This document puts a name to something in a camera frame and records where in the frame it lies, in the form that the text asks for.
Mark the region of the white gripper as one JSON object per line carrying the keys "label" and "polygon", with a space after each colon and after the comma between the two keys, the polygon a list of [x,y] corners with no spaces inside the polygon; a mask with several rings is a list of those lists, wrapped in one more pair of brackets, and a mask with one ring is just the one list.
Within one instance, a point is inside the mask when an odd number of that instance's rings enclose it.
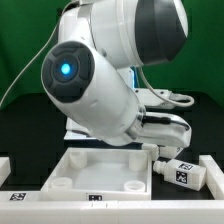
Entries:
{"label": "white gripper", "polygon": [[191,142],[191,126],[169,113],[147,112],[136,142],[186,148]]}

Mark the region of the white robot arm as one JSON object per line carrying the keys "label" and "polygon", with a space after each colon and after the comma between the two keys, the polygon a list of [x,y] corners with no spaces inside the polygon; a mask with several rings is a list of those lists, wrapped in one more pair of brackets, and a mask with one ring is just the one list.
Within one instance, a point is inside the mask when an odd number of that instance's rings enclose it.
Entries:
{"label": "white robot arm", "polygon": [[185,148],[181,117],[148,112],[121,69],[174,59],[188,35],[181,0],[98,0],[66,11],[58,43],[41,68],[43,88],[67,117],[113,146],[132,142]]}

